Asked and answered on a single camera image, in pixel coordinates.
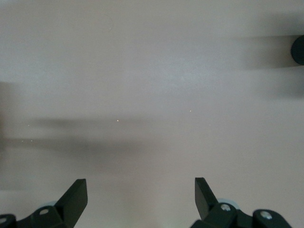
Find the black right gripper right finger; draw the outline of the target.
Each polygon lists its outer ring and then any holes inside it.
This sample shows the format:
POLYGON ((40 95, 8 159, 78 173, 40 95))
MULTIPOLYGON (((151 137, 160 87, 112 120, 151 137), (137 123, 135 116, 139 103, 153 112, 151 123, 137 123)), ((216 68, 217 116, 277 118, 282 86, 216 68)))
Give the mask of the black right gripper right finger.
POLYGON ((247 215, 230 203, 219 202, 205 178, 195 178, 195 203, 200 219, 193 228, 290 228, 279 213, 257 209, 247 215))

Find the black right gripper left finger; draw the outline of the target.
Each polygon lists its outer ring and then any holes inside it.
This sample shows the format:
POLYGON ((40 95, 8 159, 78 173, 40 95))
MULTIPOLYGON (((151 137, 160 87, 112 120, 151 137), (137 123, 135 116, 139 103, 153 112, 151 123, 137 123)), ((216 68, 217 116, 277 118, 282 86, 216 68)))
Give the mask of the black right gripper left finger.
POLYGON ((77 179, 52 206, 43 206, 24 219, 1 214, 2 228, 73 228, 88 204, 86 179, 77 179))

